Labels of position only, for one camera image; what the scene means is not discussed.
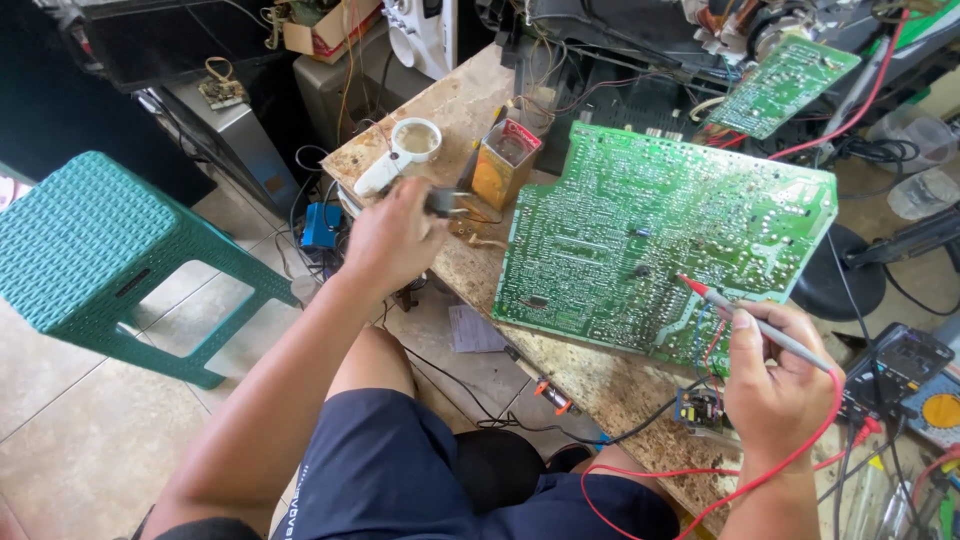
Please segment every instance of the black stand base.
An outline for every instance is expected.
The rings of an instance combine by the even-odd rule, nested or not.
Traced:
[[[831,225],[829,234],[840,257],[844,268],[843,275],[847,278],[856,306],[859,307],[860,314],[866,317],[883,301],[887,287],[883,268],[877,263],[849,268],[844,262],[845,257],[863,252],[869,244],[842,225]],[[856,310],[847,295],[827,238],[824,238],[813,252],[813,257],[790,293],[790,299],[807,313],[821,319],[836,322],[856,320]]]

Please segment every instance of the printed circuit board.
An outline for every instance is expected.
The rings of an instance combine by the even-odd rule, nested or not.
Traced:
[[[574,122],[564,174],[520,190],[492,317],[690,365],[704,305],[677,274],[785,302],[835,187],[825,171]],[[706,310],[700,356],[718,325]],[[708,359],[723,374],[726,341]]]
[[[860,63],[857,55],[788,35],[707,118],[764,139]]]

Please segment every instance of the multimeter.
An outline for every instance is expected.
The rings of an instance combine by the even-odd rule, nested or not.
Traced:
[[[953,350],[932,335],[902,323],[891,323],[847,372],[840,414],[854,421],[866,416],[881,420],[882,415],[893,412],[900,401],[915,394],[951,360]]]

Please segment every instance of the person's left hand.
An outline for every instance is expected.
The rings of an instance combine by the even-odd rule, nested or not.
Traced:
[[[447,220],[423,212],[429,189],[424,177],[399,179],[353,222],[340,272],[363,282],[377,300],[429,268],[450,236]]]

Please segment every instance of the dark blue shorts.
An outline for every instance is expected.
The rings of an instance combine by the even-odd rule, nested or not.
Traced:
[[[526,503],[475,515],[451,464],[453,433],[394,390],[350,390],[324,405],[300,466],[280,538],[316,540],[622,538],[584,500],[580,475],[543,475]],[[680,532],[670,506],[646,487],[588,475],[590,499],[644,540]]]

